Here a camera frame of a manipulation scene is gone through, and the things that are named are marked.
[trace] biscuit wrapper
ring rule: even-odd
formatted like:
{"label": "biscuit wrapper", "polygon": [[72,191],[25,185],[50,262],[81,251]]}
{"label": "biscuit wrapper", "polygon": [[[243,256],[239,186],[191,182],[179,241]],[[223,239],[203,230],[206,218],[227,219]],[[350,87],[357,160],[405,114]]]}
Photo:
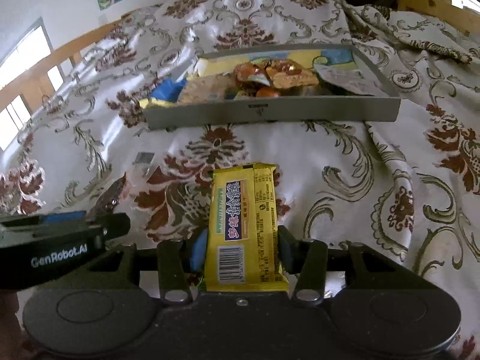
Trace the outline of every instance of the biscuit wrapper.
{"label": "biscuit wrapper", "polygon": [[213,172],[208,291],[288,291],[278,260],[274,169],[253,163]]}

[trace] floral tablecloth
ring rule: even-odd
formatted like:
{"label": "floral tablecloth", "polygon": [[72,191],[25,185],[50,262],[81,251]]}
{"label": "floral tablecloth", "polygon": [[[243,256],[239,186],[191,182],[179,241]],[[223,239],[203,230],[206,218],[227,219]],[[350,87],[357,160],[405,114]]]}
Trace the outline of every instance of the floral tablecloth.
{"label": "floral tablecloth", "polygon": [[[138,100],[173,67],[275,43],[353,43],[402,94],[397,121],[148,130]],[[127,238],[152,247],[206,227],[211,169],[277,164],[281,223],[333,248],[364,242],[444,288],[462,310],[452,351],[478,359],[479,58],[478,44],[436,18],[344,0],[143,8],[88,52],[4,152],[0,212],[116,206],[131,216]],[[130,182],[138,152],[154,152],[156,166]]]}

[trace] circular pad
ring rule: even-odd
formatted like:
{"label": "circular pad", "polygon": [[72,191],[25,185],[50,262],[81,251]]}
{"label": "circular pad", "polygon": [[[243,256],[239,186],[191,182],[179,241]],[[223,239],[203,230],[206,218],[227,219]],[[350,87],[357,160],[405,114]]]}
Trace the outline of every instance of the circular pad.
{"label": "circular pad", "polygon": [[382,358],[418,358],[447,348],[460,327],[457,302],[440,289],[346,288],[331,318],[354,346]]}
{"label": "circular pad", "polygon": [[123,347],[152,322],[152,298],[133,284],[122,289],[44,289],[23,310],[32,339],[66,356],[94,356]]}
{"label": "circular pad", "polygon": [[58,303],[57,307],[58,315],[73,323],[100,321],[112,310],[113,300],[108,295],[96,291],[78,291],[69,294]]}

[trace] barcode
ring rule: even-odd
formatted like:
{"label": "barcode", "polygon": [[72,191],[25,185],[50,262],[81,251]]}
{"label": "barcode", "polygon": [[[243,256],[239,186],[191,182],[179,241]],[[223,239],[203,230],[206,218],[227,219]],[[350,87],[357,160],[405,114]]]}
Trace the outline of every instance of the barcode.
{"label": "barcode", "polygon": [[245,252],[243,245],[218,247],[218,282],[245,283]]}

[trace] nutrition label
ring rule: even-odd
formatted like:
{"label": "nutrition label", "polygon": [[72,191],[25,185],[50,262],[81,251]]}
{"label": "nutrition label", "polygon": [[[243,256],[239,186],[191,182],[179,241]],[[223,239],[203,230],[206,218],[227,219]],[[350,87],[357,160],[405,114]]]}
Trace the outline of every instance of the nutrition label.
{"label": "nutrition label", "polygon": [[260,281],[267,282],[270,276],[268,268],[268,255],[265,253],[265,235],[263,233],[263,219],[260,214],[256,215],[257,220],[257,247],[258,247],[258,265],[260,268]]}
{"label": "nutrition label", "polygon": [[255,175],[255,203],[274,202],[272,175]]}

